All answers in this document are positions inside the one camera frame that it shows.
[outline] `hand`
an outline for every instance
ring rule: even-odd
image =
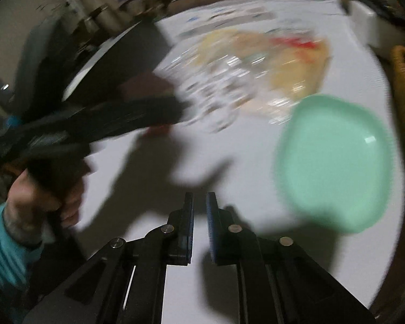
[[[84,193],[82,178],[69,191],[61,211],[62,226],[69,227],[78,223],[79,207]],[[62,203],[52,193],[45,191],[28,174],[27,170],[11,186],[4,210],[5,224],[12,224],[23,233],[40,235],[46,212],[59,209]]]

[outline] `clear plastic bag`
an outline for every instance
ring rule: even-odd
[[[193,105],[190,122],[222,130],[239,107],[271,123],[287,121],[291,107],[317,90],[329,56],[324,40],[294,22],[268,33],[213,31],[165,67],[178,96]]]

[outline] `teal sleeve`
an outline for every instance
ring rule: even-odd
[[[14,323],[19,323],[23,317],[19,300],[28,284],[30,267],[43,248],[31,250],[10,237],[3,222],[4,207],[0,206],[0,307]]]

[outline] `green plate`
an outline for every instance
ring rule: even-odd
[[[393,140],[368,110],[326,95],[294,109],[277,150],[276,185],[314,222],[360,232],[387,208]]]

